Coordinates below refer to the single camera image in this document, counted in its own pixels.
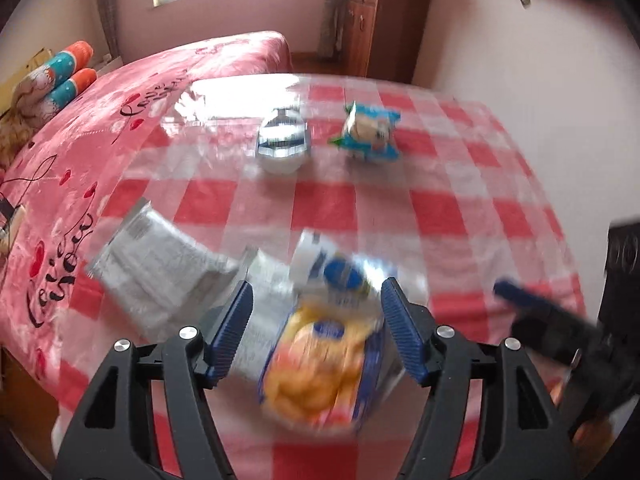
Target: table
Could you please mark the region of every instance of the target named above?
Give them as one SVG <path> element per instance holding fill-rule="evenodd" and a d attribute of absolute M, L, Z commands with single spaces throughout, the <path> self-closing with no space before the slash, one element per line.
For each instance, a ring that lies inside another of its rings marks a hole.
<path fill-rule="evenodd" d="M 327 144 L 340 133 L 344 105 L 352 101 L 402 113 L 394 133 L 399 162 L 366 164 Z M 312 162 L 290 176 L 263 174 L 253 158 L 260 118 L 290 104 L 298 104 L 308 121 Z M 65 223 L 72 227 L 63 242 L 72 249 L 62 253 L 73 257 L 49 261 L 74 278 L 62 284 L 70 300 L 57 321 L 56 439 L 113 342 L 123 336 L 142 342 L 83 271 L 141 196 L 184 232 L 229 256 L 252 244 L 288 261 L 309 227 L 347 251 L 423 272 L 430 287 L 424 303 L 436 320 L 476 341 L 496 344 L 508 334 L 513 313 L 492 295 L 497 278 L 513 278 L 569 309 L 583 309 L 575 263 L 542 186 L 484 105 L 374 80 L 277 74 L 196 81 L 144 119 L 144 128 L 130 127 L 114 140 L 116 148 L 100 166 L 100 184 L 90 185 L 84 202 L 69 209 L 76 224 Z M 71 148 L 100 159 L 90 137 L 79 136 Z M 55 149 L 53 138 L 42 148 L 40 165 Z M 63 189 L 69 177 L 58 172 L 34 184 L 39 193 L 56 196 Z M 457 472 L 473 451 L 479 387 L 472 384 Z M 223 381 L 207 398 L 240 479 L 382 480 L 395 477 L 426 393 L 403 381 L 357 438 L 331 441 L 271 423 L 255 393 L 236 380 Z M 161 388 L 154 389 L 154 411 L 163 465 L 175 471 Z"/>

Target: wooden cabinet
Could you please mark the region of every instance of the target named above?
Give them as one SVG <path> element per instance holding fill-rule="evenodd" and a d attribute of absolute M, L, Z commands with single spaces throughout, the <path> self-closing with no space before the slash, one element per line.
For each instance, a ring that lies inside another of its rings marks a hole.
<path fill-rule="evenodd" d="M 410 84 L 430 0 L 345 0 L 345 75 Z"/>

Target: bed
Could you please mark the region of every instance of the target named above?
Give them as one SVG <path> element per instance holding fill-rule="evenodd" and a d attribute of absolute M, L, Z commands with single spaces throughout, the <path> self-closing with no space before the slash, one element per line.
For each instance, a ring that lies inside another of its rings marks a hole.
<path fill-rule="evenodd" d="M 0 341 L 54 397 L 63 343 L 59 328 L 82 266 L 76 254 L 86 244 L 83 234 L 91 231 L 86 223 L 91 205 L 116 184 L 105 176 L 128 163 L 127 136 L 153 130 L 194 80 L 290 71 L 289 46 L 277 32 L 179 46 L 98 79 L 18 154 L 0 192 L 13 205 L 24 203 L 28 215 L 0 268 Z M 52 155 L 42 159 L 43 152 Z M 60 193 L 39 195 L 38 182 L 52 178 L 59 181 Z M 38 232 L 38 225 L 63 216 L 70 225 Z"/>

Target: metal screw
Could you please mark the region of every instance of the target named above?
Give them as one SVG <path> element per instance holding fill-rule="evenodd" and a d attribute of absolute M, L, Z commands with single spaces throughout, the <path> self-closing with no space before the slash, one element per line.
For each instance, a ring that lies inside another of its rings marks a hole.
<path fill-rule="evenodd" d="M 129 350 L 130 346 L 131 341 L 128 339 L 120 339 L 119 341 L 116 341 L 115 345 L 113 345 L 113 349 L 116 352 L 124 352 L 125 350 Z"/>
<path fill-rule="evenodd" d="M 518 341 L 516 338 L 514 337 L 508 337 L 507 339 L 504 340 L 504 345 L 509 349 L 509 350 L 520 350 L 522 348 L 522 345 L 520 343 L 520 341 Z"/>
<path fill-rule="evenodd" d="M 436 334 L 444 339 L 451 339 L 455 335 L 456 331 L 453 330 L 449 325 L 441 325 L 436 330 Z"/>
<path fill-rule="evenodd" d="M 194 326 L 185 326 L 180 330 L 180 337 L 182 339 L 193 339 L 198 335 L 198 329 Z"/>

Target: white wall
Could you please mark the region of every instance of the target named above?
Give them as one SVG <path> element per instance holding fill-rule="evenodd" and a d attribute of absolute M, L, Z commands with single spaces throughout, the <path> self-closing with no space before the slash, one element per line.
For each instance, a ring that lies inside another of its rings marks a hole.
<path fill-rule="evenodd" d="M 640 214 L 640 48 L 585 0 L 432 0 L 414 84 L 487 104 L 542 181 L 578 261 L 587 310 L 607 228 Z"/>
<path fill-rule="evenodd" d="M 0 32 L 0 82 L 41 48 L 58 52 L 85 40 L 94 60 L 108 52 L 95 0 L 21 0 Z"/>
<path fill-rule="evenodd" d="M 118 0 L 118 44 L 125 62 L 174 46 L 255 32 L 284 34 L 293 52 L 315 52 L 325 0 Z"/>

